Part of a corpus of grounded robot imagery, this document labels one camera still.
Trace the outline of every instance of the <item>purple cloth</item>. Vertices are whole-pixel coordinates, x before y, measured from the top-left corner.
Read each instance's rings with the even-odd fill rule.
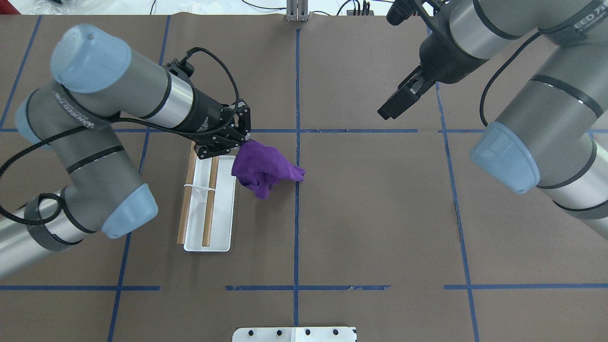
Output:
[[[276,148],[250,140],[241,146],[232,166],[232,175],[261,200],[272,186],[286,181],[303,181],[306,170],[293,166]]]

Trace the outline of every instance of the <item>wooden rod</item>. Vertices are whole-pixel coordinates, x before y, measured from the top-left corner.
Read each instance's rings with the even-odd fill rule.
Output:
[[[196,165],[195,143],[190,146],[190,159],[188,160],[188,174],[186,174],[185,184],[192,184],[194,181],[194,168]],[[184,198],[182,199],[182,212],[179,216],[178,243],[186,243],[186,226],[188,226],[188,213],[190,212],[190,199],[192,197],[192,187],[184,186]]]
[[[219,156],[211,158],[211,174],[209,175],[209,187],[215,189],[218,184]],[[211,223],[213,221],[213,205],[215,204],[215,191],[207,192],[207,208],[205,209],[205,224],[202,229],[202,246],[209,247],[211,244]]]

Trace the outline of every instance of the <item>robotic arm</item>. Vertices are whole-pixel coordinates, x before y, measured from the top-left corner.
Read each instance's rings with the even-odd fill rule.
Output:
[[[397,0],[387,19],[398,25],[413,12],[432,33],[420,65],[378,113],[397,118],[435,82],[460,81],[538,28],[556,52],[488,125],[471,159],[517,193],[538,187],[608,239],[608,153],[587,134],[608,109],[608,1]]]
[[[187,59],[197,51],[227,72],[236,92],[232,105],[192,85],[194,68]],[[148,185],[110,127],[141,121],[121,119],[120,111],[195,141],[201,159],[226,154],[248,139],[249,107],[226,66],[205,49],[191,49],[182,60],[161,67],[124,41],[84,24],[68,30],[57,44],[51,73],[54,80],[19,107],[16,124],[33,144],[50,142],[45,147],[55,151],[73,184],[36,196],[15,214],[2,213],[8,218],[0,220],[0,277],[96,231],[117,238],[156,216]]]

